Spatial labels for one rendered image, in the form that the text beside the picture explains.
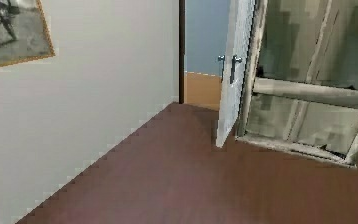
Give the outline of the white room door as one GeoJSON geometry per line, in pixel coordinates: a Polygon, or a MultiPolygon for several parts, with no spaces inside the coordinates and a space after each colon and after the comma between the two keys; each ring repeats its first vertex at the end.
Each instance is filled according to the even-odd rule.
{"type": "Polygon", "coordinates": [[[217,137],[222,148],[238,118],[256,0],[231,0],[217,137]]]}

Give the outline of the pale framed glass cabinet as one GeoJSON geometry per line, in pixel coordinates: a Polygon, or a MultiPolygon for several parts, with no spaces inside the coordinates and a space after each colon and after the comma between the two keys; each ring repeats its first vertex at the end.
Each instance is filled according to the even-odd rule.
{"type": "Polygon", "coordinates": [[[258,0],[236,138],[353,167],[358,0],[258,0]]]}

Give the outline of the framed grey wall picture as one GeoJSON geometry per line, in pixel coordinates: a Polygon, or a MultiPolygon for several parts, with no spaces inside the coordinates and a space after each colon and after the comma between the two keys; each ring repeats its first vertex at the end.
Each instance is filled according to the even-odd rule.
{"type": "Polygon", "coordinates": [[[0,0],[0,67],[55,55],[42,0],[0,0]]]}

